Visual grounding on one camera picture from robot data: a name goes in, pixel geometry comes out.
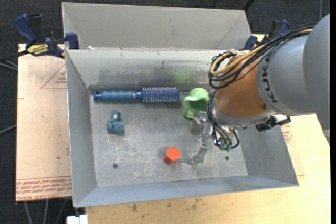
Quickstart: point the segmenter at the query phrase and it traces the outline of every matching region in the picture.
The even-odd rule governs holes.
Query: green toy
[[[187,97],[184,98],[184,116],[193,119],[195,112],[206,111],[209,101],[209,93],[202,88],[192,89]]]

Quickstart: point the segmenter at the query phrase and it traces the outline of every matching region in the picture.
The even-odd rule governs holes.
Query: blue clamp
[[[244,49],[252,49],[257,43],[257,39],[256,36],[250,36],[244,45]]]
[[[107,123],[108,133],[122,133],[124,131],[124,124],[120,122],[121,114],[117,110],[113,110],[111,113],[111,119]]]
[[[34,33],[34,30],[29,25],[28,14],[22,14],[18,16],[14,21],[14,27],[18,33],[28,39],[26,44],[26,51],[33,56],[43,56],[50,55],[59,58],[64,58],[64,50],[57,46],[57,42],[68,41],[70,49],[79,49],[79,42],[77,36],[73,32],[66,33],[65,38],[55,40],[47,37],[44,43],[37,43],[37,35]]]

